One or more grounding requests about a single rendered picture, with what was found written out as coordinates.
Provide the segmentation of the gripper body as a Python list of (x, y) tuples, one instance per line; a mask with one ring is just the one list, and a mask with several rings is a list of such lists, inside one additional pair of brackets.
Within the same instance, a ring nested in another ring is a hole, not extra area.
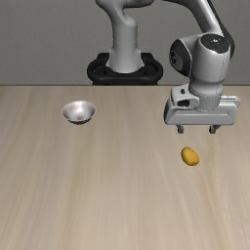
[(240, 98), (220, 96), (202, 99), (193, 95), (188, 84), (176, 86), (164, 109), (164, 121), (168, 125), (232, 125), (236, 121)]

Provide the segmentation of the yellow mango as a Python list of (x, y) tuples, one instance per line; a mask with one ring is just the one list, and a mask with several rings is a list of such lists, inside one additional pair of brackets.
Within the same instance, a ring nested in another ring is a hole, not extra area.
[(188, 166), (196, 166), (200, 161), (199, 155), (190, 147), (182, 149), (181, 157)]

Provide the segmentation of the silver bowl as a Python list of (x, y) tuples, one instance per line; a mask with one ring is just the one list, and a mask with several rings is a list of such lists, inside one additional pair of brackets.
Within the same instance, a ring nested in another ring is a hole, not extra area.
[(71, 102), (62, 108), (62, 116), (68, 122), (76, 125), (89, 122), (96, 112), (96, 106), (87, 101)]

